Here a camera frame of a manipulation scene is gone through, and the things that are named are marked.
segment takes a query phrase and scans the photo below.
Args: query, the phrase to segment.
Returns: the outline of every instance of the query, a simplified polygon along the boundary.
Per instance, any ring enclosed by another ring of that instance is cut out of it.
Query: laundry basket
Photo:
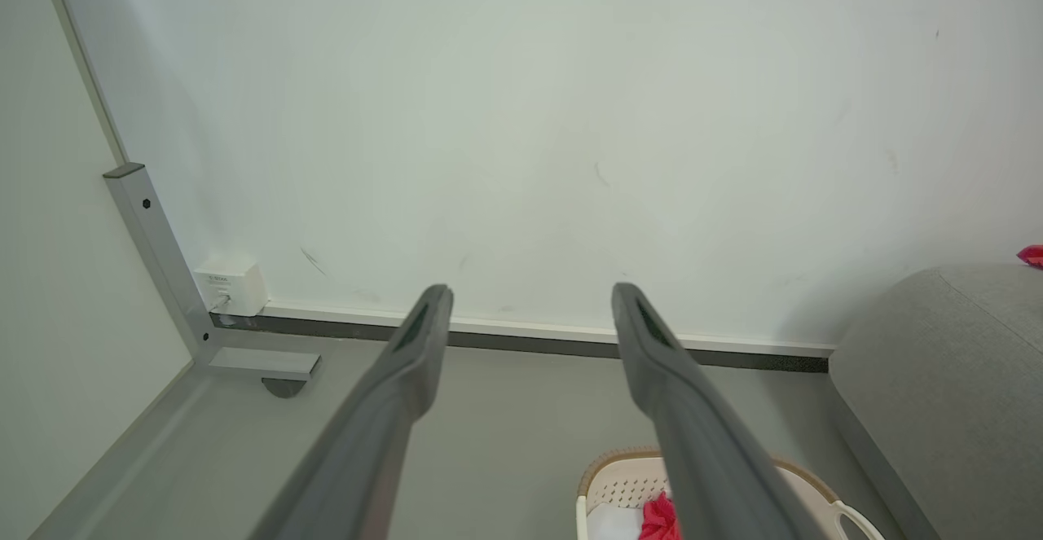
[[[841,527],[843,517],[851,519],[866,537],[883,540],[880,533],[862,514],[840,500],[829,487],[806,470],[775,459],[775,467],[801,502],[811,513],[826,537],[848,540]],[[576,530],[579,540],[587,537],[587,515],[602,504],[616,508],[640,509],[663,491],[671,495],[670,477],[662,455],[654,446],[611,450],[587,467],[580,480],[576,498]]]

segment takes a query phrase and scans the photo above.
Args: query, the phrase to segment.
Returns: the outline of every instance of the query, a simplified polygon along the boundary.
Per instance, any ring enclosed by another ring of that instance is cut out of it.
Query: basket handle
[[[838,499],[836,501],[833,501],[833,508],[836,509],[836,514],[833,517],[833,522],[834,524],[836,524],[836,530],[840,531],[841,537],[844,540],[850,540],[849,537],[847,536],[847,533],[844,532],[844,527],[841,525],[841,518],[845,516],[849,518],[850,521],[853,521],[854,524],[858,526],[858,530],[860,530],[862,533],[865,534],[866,538],[869,538],[869,540],[883,540],[883,535],[880,534],[880,531],[876,530],[876,526],[873,525],[873,522],[866,519],[864,515],[858,513],[858,511],[852,508],[851,506],[848,506],[844,501]]]

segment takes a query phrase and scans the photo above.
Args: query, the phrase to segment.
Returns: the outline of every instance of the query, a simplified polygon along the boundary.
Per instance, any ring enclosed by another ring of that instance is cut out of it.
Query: gray sofa
[[[909,540],[1043,538],[1043,270],[917,273],[829,375],[832,419]]]

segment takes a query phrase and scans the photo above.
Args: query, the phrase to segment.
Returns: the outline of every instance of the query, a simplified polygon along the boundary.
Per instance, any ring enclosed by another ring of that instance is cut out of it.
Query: wall stain
[[[369,303],[377,303],[381,301],[381,296],[375,294],[375,292],[370,292],[369,290],[351,290],[351,292]]]
[[[300,247],[300,251],[301,251],[301,253],[304,253],[305,257],[308,259],[308,262],[310,264],[312,264],[312,266],[315,269],[319,270],[319,273],[321,273],[323,277],[329,277],[330,276],[329,273],[326,273],[326,272],[324,272],[324,270],[322,270],[322,266],[319,266],[319,263],[317,261],[315,261],[315,257],[313,257],[312,254],[309,253],[309,251],[305,251],[304,247]]]
[[[608,180],[605,179],[605,176],[601,175],[601,162],[595,163],[593,175],[598,176],[598,179],[601,180],[601,183],[605,185],[605,188],[612,188],[612,185],[608,183]]]
[[[841,103],[840,108],[836,109],[836,117],[833,118],[833,125],[843,123],[849,113],[851,113],[851,99],[846,98],[844,99],[844,102]]]
[[[887,154],[888,164],[891,165],[891,173],[898,175],[898,154],[895,153],[895,150],[890,148],[884,150],[883,153]]]
[[[781,285],[782,288],[789,288],[790,285],[800,284],[805,280],[807,280],[807,272],[796,273],[793,275],[782,276],[782,278],[779,280],[779,285]]]

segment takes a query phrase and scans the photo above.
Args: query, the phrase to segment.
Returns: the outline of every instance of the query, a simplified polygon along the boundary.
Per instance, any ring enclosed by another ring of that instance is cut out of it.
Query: red cloth
[[[1043,244],[1032,244],[1018,253],[1018,259],[1034,268],[1043,269]]]
[[[666,498],[665,491],[658,499],[645,504],[645,523],[637,540],[681,540],[674,502]]]

